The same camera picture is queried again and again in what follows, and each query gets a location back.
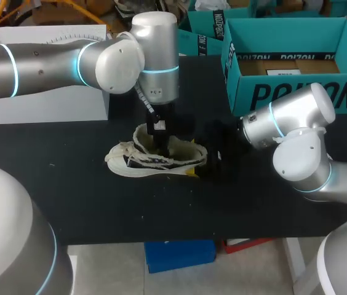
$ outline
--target table leg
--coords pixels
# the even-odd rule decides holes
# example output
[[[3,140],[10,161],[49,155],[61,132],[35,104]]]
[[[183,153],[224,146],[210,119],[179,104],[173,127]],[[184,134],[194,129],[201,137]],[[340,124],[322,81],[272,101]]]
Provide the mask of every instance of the table leg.
[[[318,285],[320,285],[320,279],[317,272],[317,255],[315,255],[305,272],[294,283],[294,295],[310,295]]]
[[[298,238],[284,238],[283,245],[291,271],[291,278],[293,283],[295,283],[306,269],[301,246]]]
[[[311,295],[320,284],[317,255],[306,266],[298,238],[285,238],[283,245],[290,267],[294,295]]]

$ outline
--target teal cardboard box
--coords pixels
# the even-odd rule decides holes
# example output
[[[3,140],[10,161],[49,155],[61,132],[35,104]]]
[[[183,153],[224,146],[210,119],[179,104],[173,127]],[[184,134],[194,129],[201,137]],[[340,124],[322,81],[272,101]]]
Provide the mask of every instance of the teal cardboard box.
[[[327,12],[329,17],[344,17],[347,12],[347,0],[329,0],[330,10]]]
[[[179,54],[221,55],[223,41],[178,29]]]
[[[244,8],[215,11],[189,11],[191,31],[218,40],[224,39],[225,22],[229,18],[252,18],[257,11],[257,0],[249,0]]]
[[[347,114],[347,18],[258,18],[226,22],[221,65],[235,116],[318,82]],[[244,76],[238,60],[335,60],[336,74]]]

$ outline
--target cable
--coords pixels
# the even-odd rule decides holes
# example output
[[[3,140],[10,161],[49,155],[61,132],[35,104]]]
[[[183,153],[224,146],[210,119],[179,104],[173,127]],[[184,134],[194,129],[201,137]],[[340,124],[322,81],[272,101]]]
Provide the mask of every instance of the cable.
[[[141,87],[139,86],[139,83],[137,82],[134,86],[135,90],[138,93],[138,98],[143,102],[143,104],[146,106],[146,108],[148,109],[149,113],[157,120],[157,116],[156,113],[153,109],[153,107],[151,106],[150,102],[146,99],[145,95],[143,94],[143,91],[141,89]]]

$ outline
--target black cable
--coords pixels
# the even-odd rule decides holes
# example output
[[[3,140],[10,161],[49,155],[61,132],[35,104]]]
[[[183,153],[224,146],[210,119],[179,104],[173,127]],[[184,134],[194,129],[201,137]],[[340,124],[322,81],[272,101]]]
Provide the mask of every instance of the black cable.
[[[33,10],[29,10],[27,12],[25,12],[24,14],[22,14],[21,16],[19,16],[15,21],[14,24],[12,26],[20,26],[27,18],[31,17],[33,15]]]

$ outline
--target blue led ring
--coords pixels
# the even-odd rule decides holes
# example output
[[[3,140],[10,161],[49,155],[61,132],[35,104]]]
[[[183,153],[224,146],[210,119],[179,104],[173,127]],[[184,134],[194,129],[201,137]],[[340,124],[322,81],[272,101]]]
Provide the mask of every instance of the blue led ring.
[[[53,256],[53,262],[52,262],[52,266],[50,267],[48,276],[46,276],[46,279],[45,279],[44,283],[42,284],[42,286],[40,287],[40,289],[37,291],[36,295],[42,294],[42,291],[44,290],[44,288],[45,288],[46,285],[48,284],[48,282],[49,282],[49,280],[50,280],[50,277],[52,276],[53,271],[54,271],[54,269],[55,269],[55,265],[56,265],[56,259],[57,259],[57,240],[56,240],[55,232],[54,232],[52,226],[51,226],[50,224],[49,224],[49,226],[50,226],[50,229],[52,230],[52,235],[53,235],[54,242],[55,242],[55,254],[54,254],[54,256]]]
[[[273,123],[277,129],[277,132],[279,132],[281,137],[284,137],[284,134],[282,133],[282,130],[280,130],[279,126],[277,125],[276,119],[274,118],[273,112],[272,112],[272,101],[269,103],[269,112],[271,113],[271,118],[273,120]]]
[[[171,68],[171,69],[159,69],[159,70],[155,70],[155,71],[149,71],[147,69],[144,69],[142,72],[145,74],[162,74],[162,73],[173,72],[173,71],[176,71],[177,69],[179,69],[179,66],[176,66],[176,67]]]
[[[298,192],[304,192],[304,193],[310,193],[310,192],[318,192],[319,190],[321,190],[329,181],[329,179],[331,178],[331,175],[332,175],[332,166],[331,166],[331,163],[329,163],[329,175],[328,175],[328,178],[327,180],[324,182],[324,184],[319,187],[318,189],[313,189],[311,191],[301,191],[299,189],[296,189]]]
[[[81,63],[81,57],[82,57],[82,54],[85,52],[86,48],[88,48],[88,46],[93,45],[93,44],[95,44],[95,43],[97,43],[97,42],[91,42],[91,43],[87,44],[85,47],[83,47],[83,48],[81,49],[79,55],[78,55],[78,60],[76,61],[76,69],[77,69],[77,71],[78,71],[78,76],[79,76],[79,78],[81,78],[82,82],[83,82],[86,86],[89,86],[89,87],[90,87],[90,85],[89,85],[88,83],[86,83],[85,80],[82,78],[81,70],[80,70],[79,64]]]
[[[16,95],[16,93],[18,92],[18,87],[19,87],[19,76],[18,76],[18,69],[16,67],[16,62],[15,62],[15,58],[12,55],[11,50],[8,48],[8,46],[4,45],[4,44],[0,44],[1,46],[3,46],[3,48],[6,50],[6,52],[9,55],[9,58],[11,59],[12,62],[12,66],[14,67],[14,76],[15,76],[15,87],[14,87],[14,92],[12,93],[11,97],[14,97]]]

